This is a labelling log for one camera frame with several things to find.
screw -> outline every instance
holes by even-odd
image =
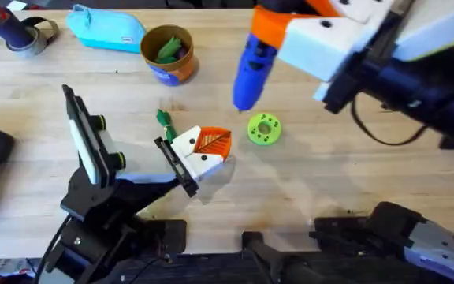
[[[332,23],[330,21],[321,21],[320,24],[325,28],[332,27]]]

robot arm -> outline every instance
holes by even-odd
[[[310,237],[324,253],[351,257],[396,257],[454,280],[454,233],[418,212],[381,202],[368,217],[316,218]],[[281,253],[258,232],[244,232],[245,252],[255,259],[267,283],[355,283],[325,276],[303,257]]]
[[[255,105],[278,57],[323,81],[314,98],[334,114],[365,92],[454,140],[454,1],[308,0],[315,15],[275,2],[255,8],[238,110]]]

black cable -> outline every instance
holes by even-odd
[[[138,277],[140,277],[142,275],[142,273],[145,272],[145,270],[147,268],[149,268],[150,265],[156,263],[159,260],[162,260],[162,258],[156,258],[156,259],[150,260],[147,264],[145,264],[145,266],[143,266],[143,268],[141,268],[141,270],[136,274],[136,276],[134,276],[134,278],[131,280],[131,282],[129,284],[133,284],[134,281],[136,279],[138,279]]]
[[[360,129],[368,135],[368,137],[372,138],[374,141],[387,145],[387,146],[402,146],[402,145],[407,145],[409,143],[415,142],[418,138],[422,136],[422,134],[428,129],[428,126],[424,125],[420,129],[418,129],[415,134],[413,134],[411,137],[407,138],[406,140],[399,142],[399,143],[390,143],[390,142],[385,142],[383,140],[379,140],[362,122],[362,120],[359,117],[359,114],[357,113],[356,110],[356,97],[353,98],[352,100],[352,117],[353,121],[360,127]]]
[[[71,220],[71,215],[67,215],[62,224],[59,226],[59,229],[55,233],[54,237],[52,237],[52,240],[50,241],[50,244],[48,245],[47,250],[45,251],[45,254],[43,254],[42,259],[39,261],[39,266],[38,266],[38,271],[36,272],[36,276],[34,281],[32,282],[33,284],[38,284],[39,283],[39,276],[43,272],[43,268],[45,267],[45,259],[48,257],[50,252],[52,251],[52,248],[54,247],[55,243],[57,242],[57,239],[59,238],[59,235],[62,232],[62,229],[66,226],[66,224]]]

tape roll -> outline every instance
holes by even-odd
[[[51,37],[47,38],[47,36],[43,34],[43,32],[35,27],[35,25],[44,21],[48,22],[52,27],[53,34]],[[21,21],[21,23],[26,26],[26,30],[30,35],[32,35],[33,41],[25,47],[12,47],[9,42],[6,42],[6,47],[8,47],[9,50],[15,52],[19,57],[31,58],[42,53],[45,48],[58,37],[59,27],[54,21],[50,21],[42,17],[29,17]]]

green object in cup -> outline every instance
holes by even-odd
[[[173,56],[157,59],[157,63],[158,64],[168,64],[168,63],[173,63],[173,62],[176,62],[176,61],[177,61],[177,59],[174,58]]]
[[[165,58],[171,58],[181,48],[181,39],[173,36],[157,53],[157,63],[172,63],[172,62],[161,62]]]

